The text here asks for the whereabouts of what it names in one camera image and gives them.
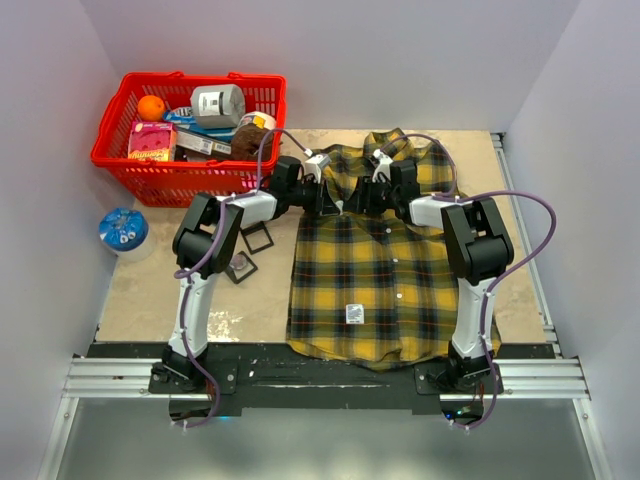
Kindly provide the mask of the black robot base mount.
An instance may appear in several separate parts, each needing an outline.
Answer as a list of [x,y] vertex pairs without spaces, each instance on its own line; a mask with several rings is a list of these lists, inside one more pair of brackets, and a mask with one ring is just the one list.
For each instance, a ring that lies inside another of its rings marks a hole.
[[409,410],[475,421],[483,403],[504,390],[498,370],[468,389],[442,381],[447,358],[436,358],[385,372],[354,362],[301,355],[286,344],[211,343],[204,361],[213,382],[183,391],[157,381],[151,367],[148,390],[171,398],[174,420],[238,416],[245,408],[317,410]]

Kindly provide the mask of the yellow plaid shirt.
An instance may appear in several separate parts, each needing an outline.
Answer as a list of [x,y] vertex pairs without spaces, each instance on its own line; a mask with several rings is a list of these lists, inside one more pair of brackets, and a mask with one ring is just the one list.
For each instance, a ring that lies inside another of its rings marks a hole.
[[444,357],[458,291],[441,230],[407,225],[391,210],[303,213],[286,342],[301,355],[378,371]]

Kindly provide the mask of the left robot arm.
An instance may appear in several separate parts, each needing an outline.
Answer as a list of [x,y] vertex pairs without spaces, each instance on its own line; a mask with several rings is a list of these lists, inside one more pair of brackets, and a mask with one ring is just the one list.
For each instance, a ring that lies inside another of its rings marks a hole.
[[312,214],[337,214],[323,170],[330,157],[315,154],[301,162],[278,159],[267,187],[243,194],[197,194],[172,244],[180,280],[173,332],[152,376],[185,392],[196,392],[213,377],[204,365],[208,349],[209,309],[219,276],[230,266],[238,235],[244,229],[282,216],[292,206]]

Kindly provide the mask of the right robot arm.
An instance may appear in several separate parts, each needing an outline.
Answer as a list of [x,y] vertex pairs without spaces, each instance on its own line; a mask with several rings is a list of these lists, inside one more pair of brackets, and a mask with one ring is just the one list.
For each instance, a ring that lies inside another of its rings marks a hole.
[[393,161],[380,154],[374,165],[372,175],[357,180],[344,209],[362,214],[391,209],[408,225],[443,232],[459,297],[442,381],[456,392],[469,392],[491,373],[493,282],[515,256],[499,208],[490,194],[470,199],[421,194],[417,166],[409,160]]

